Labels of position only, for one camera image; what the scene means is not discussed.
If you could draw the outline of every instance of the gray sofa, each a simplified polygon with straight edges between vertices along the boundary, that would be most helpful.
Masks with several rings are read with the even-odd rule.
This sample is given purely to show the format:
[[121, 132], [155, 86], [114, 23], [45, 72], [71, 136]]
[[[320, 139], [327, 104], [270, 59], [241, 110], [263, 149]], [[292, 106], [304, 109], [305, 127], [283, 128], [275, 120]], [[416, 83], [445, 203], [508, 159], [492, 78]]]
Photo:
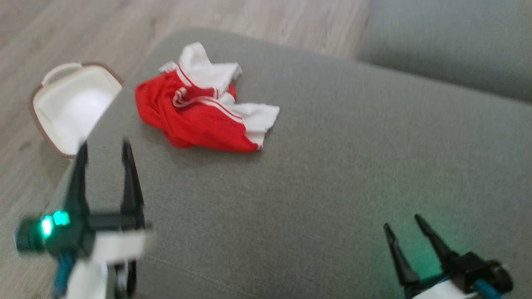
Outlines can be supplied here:
[[[241, 102], [278, 105], [254, 154], [175, 148], [138, 117], [135, 87], [201, 42], [244, 71]], [[439, 270], [414, 221], [511, 269], [532, 293], [532, 106], [232, 34], [168, 37], [88, 138], [91, 208], [117, 210], [129, 137], [157, 230], [139, 291], [168, 298], [401, 299], [389, 221], [422, 276]], [[61, 205], [69, 171], [51, 209]]]
[[532, 101], [532, 2], [373, 0], [358, 58]]

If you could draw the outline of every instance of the wooden floor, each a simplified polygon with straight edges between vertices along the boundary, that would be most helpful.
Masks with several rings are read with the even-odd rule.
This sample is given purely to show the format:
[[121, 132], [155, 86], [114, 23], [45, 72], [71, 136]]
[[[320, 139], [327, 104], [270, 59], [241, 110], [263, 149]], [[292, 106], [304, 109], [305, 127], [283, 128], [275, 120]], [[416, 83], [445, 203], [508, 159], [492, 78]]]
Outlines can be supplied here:
[[125, 81], [169, 33], [232, 31], [352, 59], [370, 0], [0, 0], [0, 297], [48, 298], [51, 258], [18, 256], [18, 219], [41, 213], [68, 161], [36, 129], [28, 99], [51, 68], [100, 61]]

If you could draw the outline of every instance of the clothing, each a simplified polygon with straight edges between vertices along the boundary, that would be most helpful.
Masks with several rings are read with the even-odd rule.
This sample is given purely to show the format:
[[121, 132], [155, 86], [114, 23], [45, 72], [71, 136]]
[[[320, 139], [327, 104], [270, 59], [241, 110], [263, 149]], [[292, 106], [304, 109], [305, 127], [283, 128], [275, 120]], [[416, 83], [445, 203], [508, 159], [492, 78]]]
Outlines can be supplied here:
[[231, 83], [242, 73], [237, 63], [212, 64], [200, 43], [186, 46], [178, 63], [169, 62], [165, 73], [137, 86], [140, 118], [161, 129], [177, 147], [193, 145], [215, 150], [260, 150], [279, 107], [236, 104]]

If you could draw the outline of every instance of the white fabric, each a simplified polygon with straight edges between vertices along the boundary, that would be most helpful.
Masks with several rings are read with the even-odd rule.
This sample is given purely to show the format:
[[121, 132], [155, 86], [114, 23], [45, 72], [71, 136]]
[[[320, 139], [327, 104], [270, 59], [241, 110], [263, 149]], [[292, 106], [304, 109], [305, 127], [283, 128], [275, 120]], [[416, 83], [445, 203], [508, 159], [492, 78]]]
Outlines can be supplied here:
[[[203, 45], [193, 43], [183, 49], [177, 64], [170, 61], [163, 65], [159, 71], [177, 72], [179, 78], [187, 86], [194, 84], [201, 88], [213, 87], [216, 90], [215, 97], [209, 98], [210, 103], [214, 100], [231, 113], [239, 116], [246, 127], [246, 137], [251, 142], [257, 144], [259, 149], [262, 148], [264, 135], [275, 123], [280, 108], [265, 104], [235, 103], [235, 99], [227, 92], [227, 89], [229, 88], [229, 84], [242, 74], [238, 63], [213, 64], [207, 57]], [[198, 100], [203, 103], [208, 103], [203, 99]]]

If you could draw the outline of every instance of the green led light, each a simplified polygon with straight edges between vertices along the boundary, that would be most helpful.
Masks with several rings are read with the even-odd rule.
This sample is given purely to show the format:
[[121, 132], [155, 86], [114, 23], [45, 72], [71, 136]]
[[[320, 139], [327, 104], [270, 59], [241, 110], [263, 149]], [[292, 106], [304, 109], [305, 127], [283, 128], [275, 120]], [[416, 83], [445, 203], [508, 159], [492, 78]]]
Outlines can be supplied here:
[[43, 230], [44, 237], [49, 237], [52, 234], [52, 229], [54, 228], [52, 217], [49, 215], [44, 216], [43, 220], [40, 222], [40, 226]]
[[68, 213], [66, 213], [65, 211], [56, 211], [53, 217], [56, 225], [70, 224], [70, 218], [68, 217]]

